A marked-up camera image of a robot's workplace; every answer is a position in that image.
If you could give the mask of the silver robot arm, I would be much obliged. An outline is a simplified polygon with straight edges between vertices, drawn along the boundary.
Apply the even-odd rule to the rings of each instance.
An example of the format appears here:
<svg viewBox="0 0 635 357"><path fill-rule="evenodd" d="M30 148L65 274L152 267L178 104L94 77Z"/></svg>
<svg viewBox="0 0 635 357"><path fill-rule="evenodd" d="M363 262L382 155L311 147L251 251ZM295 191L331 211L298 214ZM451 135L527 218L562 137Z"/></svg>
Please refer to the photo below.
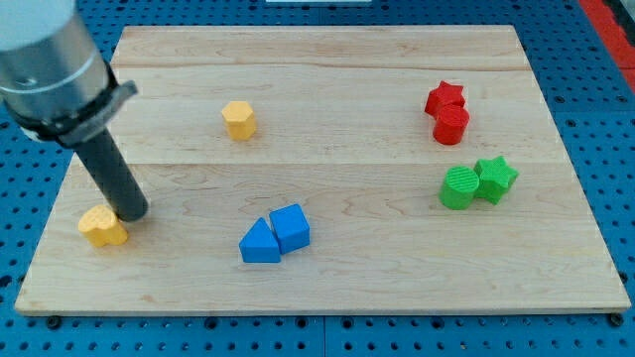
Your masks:
<svg viewBox="0 0 635 357"><path fill-rule="evenodd" d="M30 138L85 143L136 93L117 81L73 0L1 0L1 101Z"/></svg>

